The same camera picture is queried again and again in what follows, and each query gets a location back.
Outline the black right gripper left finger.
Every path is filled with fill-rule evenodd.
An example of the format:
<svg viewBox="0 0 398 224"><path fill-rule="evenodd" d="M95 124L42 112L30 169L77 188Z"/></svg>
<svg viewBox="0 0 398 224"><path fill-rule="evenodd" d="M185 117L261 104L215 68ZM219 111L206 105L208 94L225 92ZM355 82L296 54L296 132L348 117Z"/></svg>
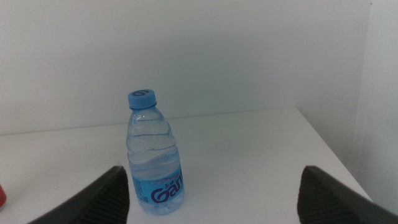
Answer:
<svg viewBox="0 0 398 224"><path fill-rule="evenodd" d="M129 213L129 187L126 170L114 166L66 202L32 223L125 224Z"/></svg>

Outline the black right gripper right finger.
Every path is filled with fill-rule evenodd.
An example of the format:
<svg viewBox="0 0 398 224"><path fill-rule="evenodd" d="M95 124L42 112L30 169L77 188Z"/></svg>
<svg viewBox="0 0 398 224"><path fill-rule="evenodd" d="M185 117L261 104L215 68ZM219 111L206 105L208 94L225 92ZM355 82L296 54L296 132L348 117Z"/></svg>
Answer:
<svg viewBox="0 0 398 224"><path fill-rule="evenodd" d="M356 193L317 166L302 172L297 213L300 223L391 223L397 215Z"/></svg>

